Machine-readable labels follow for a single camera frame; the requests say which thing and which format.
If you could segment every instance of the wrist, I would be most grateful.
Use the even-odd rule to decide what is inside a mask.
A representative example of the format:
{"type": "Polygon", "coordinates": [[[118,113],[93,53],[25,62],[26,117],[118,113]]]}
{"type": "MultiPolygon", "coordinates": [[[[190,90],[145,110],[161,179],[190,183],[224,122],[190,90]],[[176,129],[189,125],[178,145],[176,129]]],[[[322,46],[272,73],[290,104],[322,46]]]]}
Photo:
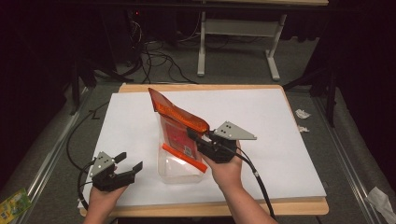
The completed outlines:
{"type": "Polygon", "coordinates": [[[232,193],[236,193],[236,192],[245,190],[244,187],[242,186],[242,183],[219,186],[219,188],[224,195],[228,195],[228,194],[232,194],[232,193]]]}
{"type": "Polygon", "coordinates": [[[110,212],[100,206],[95,206],[95,204],[90,205],[87,216],[85,216],[84,224],[105,223],[110,212]]]}

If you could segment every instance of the wire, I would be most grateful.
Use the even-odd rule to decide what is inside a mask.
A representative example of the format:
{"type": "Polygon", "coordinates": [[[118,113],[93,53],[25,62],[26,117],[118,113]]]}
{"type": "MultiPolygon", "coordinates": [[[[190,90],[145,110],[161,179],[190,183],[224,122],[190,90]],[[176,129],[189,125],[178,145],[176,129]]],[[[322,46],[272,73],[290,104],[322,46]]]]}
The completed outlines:
{"type": "Polygon", "coordinates": [[[256,170],[256,168],[254,167],[253,162],[251,162],[251,160],[248,158],[248,156],[246,155],[246,153],[245,153],[244,151],[242,151],[242,149],[241,149],[240,147],[237,147],[237,148],[238,148],[239,150],[241,150],[241,152],[242,152],[245,156],[247,156],[247,158],[243,157],[241,154],[239,154],[239,153],[237,153],[237,152],[234,152],[232,149],[230,149],[230,148],[228,148],[228,147],[226,147],[226,146],[224,146],[224,145],[221,145],[221,147],[224,148],[224,149],[226,149],[226,150],[228,150],[228,151],[230,151],[230,152],[232,152],[236,157],[240,158],[242,161],[246,162],[246,163],[250,166],[250,169],[251,169],[251,171],[253,172],[254,176],[256,176],[257,182],[259,183],[260,189],[262,190],[262,195],[264,196],[264,200],[265,200],[265,202],[267,203],[268,210],[269,210],[269,212],[270,212],[270,216],[271,216],[274,220],[276,220],[276,216],[275,216],[275,214],[274,214],[274,208],[273,208],[273,206],[271,205],[271,201],[270,201],[270,198],[268,197],[267,190],[266,190],[266,188],[265,188],[265,186],[264,186],[264,183],[262,182],[262,178],[260,177],[259,172],[258,172],[258,171],[256,170]]]}
{"type": "Polygon", "coordinates": [[[151,61],[151,55],[150,55],[149,50],[148,50],[148,45],[145,46],[145,50],[146,50],[146,54],[148,55],[148,59],[147,59],[147,62],[146,62],[146,64],[148,64],[148,71],[146,72],[145,66],[142,65],[143,72],[146,75],[145,79],[142,81],[142,84],[145,83],[146,80],[148,80],[148,84],[151,84],[151,80],[149,79],[149,73],[151,71],[152,61],[151,61]]]}
{"type": "Polygon", "coordinates": [[[84,187],[84,186],[86,186],[87,184],[91,184],[91,183],[92,183],[92,181],[85,182],[85,183],[81,184],[79,187],[81,188],[81,187],[84,187]]]}
{"type": "Polygon", "coordinates": [[[113,223],[117,223],[116,221],[118,220],[117,217],[115,217],[113,220],[111,220],[108,224],[113,224],[113,223]]]}
{"type": "Polygon", "coordinates": [[[200,42],[201,42],[201,39],[198,38],[198,37],[200,37],[200,35],[195,35],[195,36],[189,37],[189,38],[187,38],[187,39],[184,39],[184,40],[178,42],[178,44],[183,45],[183,46],[186,46],[186,47],[194,47],[194,46],[197,46],[197,45],[199,45],[200,42]]]}
{"type": "Polygon", "coordinates": [[[254,42],[259,42],[262,39],[264,39],[263,36],[238,36],[237,38],[230,37],[230,42],[231,43],[251,44],[251,43],[254,43],[254,42]],[[241,37],[243,37],[244,39],[251,38],[251,40],[242,40],[241,37]]]}
{"type": "Polygon", "coordinates": [[[89,61],[89,63],[93,64],[93,66],[95,66],[95,67],[98,68],[97,70],[102,71],[102,72],[106,75],[106,76],[103,76],[103,75],[101,75],[101,74],[98,74],[97,72],[94,72],[94,75],[95,75],[96,77],[99,77],[99,78],[101,78],[101,79],[103,79],[103,80],[116,79],[116,80],[118,80],[118,81],[123,81],[123,82],[133,82],[134,80],[133,80],[133,79],[127,78],[127,76],[129,76],[129,75],[133,74],[134,72],[136,72],[137,70],[139,70],[139,68],[140,68],[140,67],[142,66],[142,64],[143,64],[143,61],[142,61],[142,58],[139,57],[139,58],[137,59],[137,61],[134,63],[134,67],[131,68],[130,70],[126,71],[126,72],[123,73],[123,74],[118,74],[118,73],[115,72],[115,71],[107,70],[107,69],[105,69],[104,67],[100,67],[99,65],[95,64],[95,63],[92,62],[92,61],[89,61]]]}
{"type": "Polygon", "coordinates": [[[192,34],[189,37],[185,38],[185,39],[178,40],[177,42],[181,43],[181,42],[184,42],[184,41],[188,41],[188,40],[194,39],[195,37],[199,36],[199,35],[196,35],[196,32],[198,30],[200,21],[201,21],[201,12],[198,13],[198,21],[197,21],[197,23],[195,25],[195,29],[192,32],[192,34]]]}
{"type": "Polygon", "coordinates": [[[317,218],[317,222],[318,222],[318,224],[322,224],[322,222],[321,222],[320,218],[319,218],[318,216],[316,216],[316,218],[317,218]]]}
{"type": "Polygon", "coordinates": [[[134,25],[134,31],[132,32],[132,36],[129,36],[129,38],[131,39],[131,43],[134,42],[134,35],[136,34],[137,28],[139,28],[139,39],[137,40],[137,44],[139,44],[140,41],[142,41],[142,27],[140,27],[139,23],[135,21],[130,22],[134,25]]]}
{"type": "Polygon", "coordinates": [[[77,181],[77,193],[78,193],[78,198],[79,198],[79,201],[80,201],[80,202],[82,203],[82,205],[84,206],[85,210],[87,210],[87,211],[88,211],[89,205],[88,205],[87,201],[85,201],[84,194],[83,194],[82,191],[81,191],[81,187],[84,186],[84,184],[81,185],[81,178],[82,178],[82,175],[83,175],[84,173],[86,173],[86,174],[88,173],[88,172],[86,172],[86,170],[87,170],[88,168],[90,168],[90,166],[94,165],[95,161],[96,161],[96,159],[93,159],[93,161],[88,162],[88,163],[81,169],[81,171],[79,172],[78,181],[77,181]]]}
{"type": "Polygon", "coordinates": [[[72,132],[69,134],[69,136],[68,136],[68,138],[67,138],[67,142],[66,142],[66,154],[67,154],[67,158],[69,159],[69,161],[78,169],[78,170],[80,170],[80,171],[84,171],[83,170],[83,168],[81,168],[79,165],[77,165],[74,161],[73,161],[73,159],[72,159],[72,157],[71,157],[71,155],[70,155],[70,141],[71,141],[71,139],[72,139],[72,137],[73,137],[73,134],[76,132],[76,130],[78,129],[78,127],[90,116],[90,115],[92,115],[92,114],[96,114],[96,111],[97,110],[99,110],[100,108],[102,108],[103,106],[105,106],[105,105],[107,105],[109,102],[105,102],[104,104],[102,104],[102,105],[99,105],[98,107],[96,107],[96,109],[94,109],[94,110],[90,110],[89,111],[89,113],[88,113],[88,115],[86,115],[74,128],[73,128],[73,130],[72,130],[72,132]]]}
{"type": "Polygon", "coordinates": [[[216,36],[216,37],[214,37],[213,35],[209,35],[208,37],[212,37],[212,38],[214,38],[214,39],[224,39],[225,38],[225,42],[222,44],[222,45],[220,45],[219,47],[210,47],[208,44],[207,44],[207,42],[208,41],[206,41],[205,42],[205,47],[206,48],[208,48],[208,49],[222,49],[222,48],[224,48],[225,46],[227,46],[228,45],[228,43],[230,42],[230,37],[228,36],[228,35],[226,35],[226,36],[224,36],[223,37],[223,35],[222,36],[216,36]]]}
{"type": "Polygon", "coordinates": [[[152,50],[151,53],[149,53],[149,52],[147,51],[146,53],[147,53],[147,55],[148,55],[148,59],[147,59],[147,61],[146,61],[146,63],[148,64],[148,66],[160,66],[160,65],[165,64],[166,62],[170,62],[171,65],[170,65],[169,68],[168,68],[168,76],[169,76],[172,80],[174,80],[175,82],[178,82],[178,83],[193,83],[193,84],[198,84],[197,82],[195,82],[195,81],[193,81],[193,80],[190,80],[189,78],[187,78],[187,77],[184,76],[183,72],[181,71],[181,68],[177,65],[177,63],[173,60],[173,58],[172,58],[171,56],[169,56],[169,55],[167,55],[167,54],[164,54],[164,53],[162,53],[162,52],[160,52],[160,51],[158,51],[158,50],[152,50]],[[160,58],[160,59],[163,59],[163,61],[161,61],[161,62],[158,63],[158,64],[152,64],[152,59],[154,59],[154,58],[160,58]],[[184,80],[177,80],[177,79],[175,79],[174,77],[172,77],[171,70],[172,70],[173,66],[175,66],[175,67],[177,68],[179,74],[180,74],[184,79],[186,79],[185,81],[184,81],[184,80]]]}

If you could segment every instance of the black cable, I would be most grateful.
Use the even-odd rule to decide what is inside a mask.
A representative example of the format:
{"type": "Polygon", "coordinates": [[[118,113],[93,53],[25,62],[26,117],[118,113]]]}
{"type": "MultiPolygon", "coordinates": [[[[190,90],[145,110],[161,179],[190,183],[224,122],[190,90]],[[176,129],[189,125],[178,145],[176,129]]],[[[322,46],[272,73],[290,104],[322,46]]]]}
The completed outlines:
{"type": "Polygon", "coordinates": [[[104,72],[106,75],[109,75],[110,77],[115,78],[118,81],[121,82],[126,82],[126,83],[130,83],[130,82],[134,82],[134,80],[132,78],[127,78],[125,76],[131,75],[132,73],[134,73],[135,71],[137,71],[139,69],[139,66],[135,66],[133,69],[127,71],[124,74],[118,74],[117,72],[112,71],[111,69],[107,69],[105,67],[103,67],[102,65],[92,61],[91,59],[82,59],[92,70],[98,69],[102,72],[104,72]]]}
{"type": "Polygon", "coordinates": [[[107,105],[109,102],[105,102],[102,105],[99,105],[98,107],[96,107],[96,109],[94,110],[90,110],[89,114],[87,116],[85,116],[72,130],[72,132],[69,134],[67,141],[66,141],[66,154],[67,154],[67,158],[69,159],[69,161],[80,171],[83,171],[83,169],[78,166],[72,159],[71,155],[70,155],[70,141],[73,137],[73,134],[76,132],[76,130],[78,129],[78,127],[91,115],[91,114],[96,114],[96,111],[100,108],[102,108],[103,106],[107,105]]]}
{"type": "MultiPolygon", "coordinates": [[[[221,38],[221,36],[216,36],[216,37],[213,37],[213,36],[211,36],[212,37],[212,39],[223,39],[223,38],[221,38]]],[[[227,46],[227,44],[230,42],[230,37],[229,36],[225,36],[225,43],[223,43],[221,46],[219,46],[219,47],[210,47],[209,45],[207,45],[207,43],[208,43],[209,41],[206,41],[205,42],[205,47],[207,48],[207,49],[222,49],[222,48],[224,48],[225,46],[227,46]]]]}
{"type": "Polygon", "coordinates": [[[104,72],[104,73],[106,74],[106,76],[100,75],[100,74],[98,74],[98,73],[96,73],[96,72],[94,72],[94,75],[95,75],[96,77],[101,78],[101,79],[107,79],[107,80],[109,80],[109,79],[112,79],[112,78],[114,79],[114,78],[115,78],[115,79],[118,80],[118,81],[123,81],[123,82],[134,82],[133,79],[129,79],[129,78],[127,78],[127,76],[129,76],[129,75],[133,74],[134,72],[136,72],[137,70],[139,70],[140,67],[142,67],[142,65],[143,65],[142,58],[139,57],[139,58],[136,60],[136,62],[135,62],[135,64],[134,64],[134,67],[133,67],[132,69],[128,70],[127,72],[123,73],[123,74],[118,74],[118,73],[116,73],[116,72],[114,72],[114,71],[106,70],[104,67],[100,67],[99,70],[101,70],[102,72],[104,72]]]}
{"type": "Polygon", "coordinates": [[[185,40],[178,42],[178,44],[182,45],[182,46],[186,46],[186,47],[194,47],[201,43],[201,39],[199,37],[200,37],[199,35],[193,36],[189,39],[185,39],[185,40]]]}
{"type": "Polygon", "coordinates": [[[81,188],[81,187],[83,187],[83,186],[85,186],[85,185],[87,185],[87,184],[91,184],[91,183],[92,183],[92,181],[85,182],[85,183],[81,184],[79,187],[81,188]]]}
{"type": "Polygon", "coordinates": [[[321,222],[320,218],[319,218],[318,216],[316,216],[316,218],[317,218],[317,222],[318,222],[318,224],[322,224],[322,222],[321,222]]]}
{"type": "Polygon", "coordinates": [[[113,224],[113,223],[117,223],[116,221],[118,220],[117,217],[115,217],[113,220],[111,220],[108,224],[113,224]]]}
{"type": "Polygon", "coordinates": [[[146,72],[145,66],[142,65],[143,72],[145,72],[145,75],[146,75],[145,79],[142,81],[142,84],[145,83],[146,80],[148,80],[148,84],[151,84],[151,80],[149,79],[149,73],[151,71],[152,62],[151,62],[151,55],[148,50],[148,45],[145,46],[145,50],[146,50],[146,54],[148,55],[148,59],[147,59],[148,63],[146,63],[146,64],[148,64],[148,71],[146,72]]]}
{"type": "Polygon", "coordinates": [[[198,31],[198,28],[199,28],[199,25],[200,25],[200,22],[201,22],[201,12],[198,12],[198,20],[197,20],[197,23],[195,25],[195,29],[192,31],[191,35],[189,37],[185,38],[185,39],[178,40],[177,43],[182,43],[184,41],[188,41],[188,40],[194,39],[197,36],[200,36],[200,35],[196,35],[196,32],[198,31]]]}
{"type": "Polygon", "coordinates": [[[264,39],[263,36],[249,36],[249,37],[251,38],[251,40],[242,40],[242,39],[236,39],[234,37],[230,37],[230,43],[251,44],[254,42],[259,42],[260,40],[264,39]]]}
{"type": "Polygon", "coordinates": [[[173,58],[172,58],[171,56],[169,56],[169,55],[167,55],[167,54],[164,54],[164,53],[162,53],[162,52],[159,52],[159,51],[157,51],[157,50],[151,52],[151,53],[150,53],[150,56],[152,56],[152,57],[150,57],[150,59],[152,59],[152,58],[162,58],[162,59],[163,59],[163,62],[161,62],[161,63],[159,63],[159,64],[155,64],[155,65],[150,64],[151,66],[160,66],[160,65],[165,64],[165,63],[168,62],[168,61],[171,63],[171,65],[170,65],[169,68],[168,68],[168,76],[169,76],[172,80],[174,80],[175,82],[178,82],[178,83],[199,84],[199,83],[197,83],[197,82],[195,82],[195,81],[193,81],[193,80],[190,80],[189,78],[185,77],[185,76],[183,75],[183,72],[181,71],[181,68],[176,64],[176,62],[173,60],[173,58]],[[180,73],[180,75],[181,75],[184,79],[186,79],[186,81],[177,80],[177,79],[175,79],[175,78],[172,77],[172,75],[171,75],[171,69],[172,69],[173,66],[175,66],[175,67],[177,68],[177,70],[178,70],[178,72],[180,73]]]}
{"type": "MultiPolygon", "coordinates": [[[[260,189],[262,190],[262,195],[264,196],[264,200],[267,203],[268,210],[270,212],[270,216],[274,220],[276,220],[276,217],[274,214],[274,208],[271,205],[270,198],[268,197],[267,189],[265,188],[264,183],[262,182],[262,178],[260,177],[259,172],[254,167],[253,162],[251,162],[251,160],[248,158],[248,156],[247,156],[247,158],[245,158],[242,155],[240,155],[239,153],[234,152],[232,149],[230,149],[224,145],[221,145],[221,147],[228,151],[231,151],[236,157],[240,158],[242,161],[246,162],[250,166],[250,169],[253,172],[254,176],[256,176],[257,182],[259,183],[260,189]]],[[[240,147],[238,147],[238,149],[241,150],[241,152],[246,155],[246,153],[240,147]]]]}
{"type": "Polygon", "coordinates": [[[84,206],[85,210],[87,210],[87,211],[88,211],[89,205],[88,205],[87,201],[85,201],[84,194],[83,194],[82,191],[81,191],[81,187],[84,186],[84,184],[81,185],[81,178],[82,178],[82,175],[83,175],[84,173],[88,173],[88,172],[86,172],[86,170],[87,170],[88,168],[90,168],[90,166],[94,165],[94,164],[95,164],[95,161],[96,161],[96,159],[93,159],[93,161],[88,162],[88,163],[81,169],[81,171],[79,172],[78,181],[77,181],[77,193],[78,193],[78,198],[79,198],[79,201],[80,201],[80,202],[82,203],[82,205],[84,206]]]}
{"type": "Polygon", "coordinates": [[[159,47],[157,47],[157,48],[155,48],[155,49],[150,49],[151,51],[155,51],[155,50],[160,50],[160,49],[162,49],[163,48],[163,41],[150,41],[150,42],[148,42],[148,43],[146,43],[146,45],[147,45],[147,47],[149,47],[149,45],[152,45],[152,44],[160,44],[160,46],[159,47]]]}

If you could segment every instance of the transparent container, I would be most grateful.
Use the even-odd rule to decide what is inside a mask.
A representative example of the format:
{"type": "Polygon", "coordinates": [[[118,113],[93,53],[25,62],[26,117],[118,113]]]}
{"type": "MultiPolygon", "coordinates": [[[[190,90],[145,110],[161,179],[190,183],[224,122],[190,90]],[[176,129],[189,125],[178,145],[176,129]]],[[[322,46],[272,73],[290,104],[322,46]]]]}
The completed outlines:
{"type": "Polygon", "coordinates": [[[195,142],[187,136],[187,127],[164,116],[160,125],[158,174],[166,184],[198,183],[206,166],[195,142]]]}

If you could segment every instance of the human hand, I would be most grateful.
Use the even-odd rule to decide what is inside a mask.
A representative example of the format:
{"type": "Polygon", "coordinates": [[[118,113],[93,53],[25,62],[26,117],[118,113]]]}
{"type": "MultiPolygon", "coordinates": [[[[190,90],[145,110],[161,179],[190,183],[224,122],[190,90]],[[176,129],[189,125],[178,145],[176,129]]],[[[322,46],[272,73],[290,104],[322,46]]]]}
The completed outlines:
{"type": "MultiPolygon", "coordinates": [[[[239,141],[236,141],[236,145],[240,148],[239,141]]],[[[229,191],[233,188],[242,188],[241,181],[241,170],[242,160],[234,156],[227,163],[215,163],[210,160],[207,156],[202,154],[204,161],[212,168],[212,175],[216,183],[219,185],[221,191],[229,191]]]]}
{"type": "Polygon", "coordinates": [[[84,224],[103,223],[116,206],[121,194],[128,188],[124,186],[113,191],[101,191],[96,187],[91,188],[90,203],[84,224]]]}

